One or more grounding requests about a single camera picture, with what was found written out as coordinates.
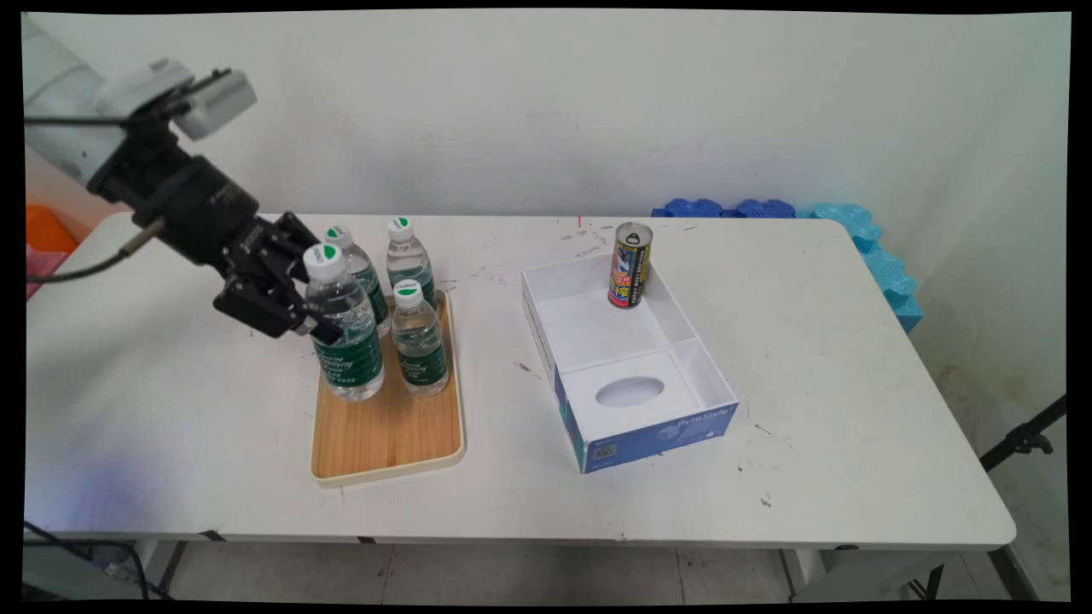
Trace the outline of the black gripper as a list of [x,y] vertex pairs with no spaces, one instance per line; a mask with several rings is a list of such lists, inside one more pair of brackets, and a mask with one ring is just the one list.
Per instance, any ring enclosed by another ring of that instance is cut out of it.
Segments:
[[[319,238],[292,212],[269,220],[242,187],[174,135],[129,135],[90,179],[90,192],[131,206],[141,229],[161,222],[161,241],[198,265],[223,267],[215,310],[270,338],[293,332],[325,345],[343,327],[308,302],[297,283],[311,280],[304,255]],[[254,219],[254,255],[226,255]]]

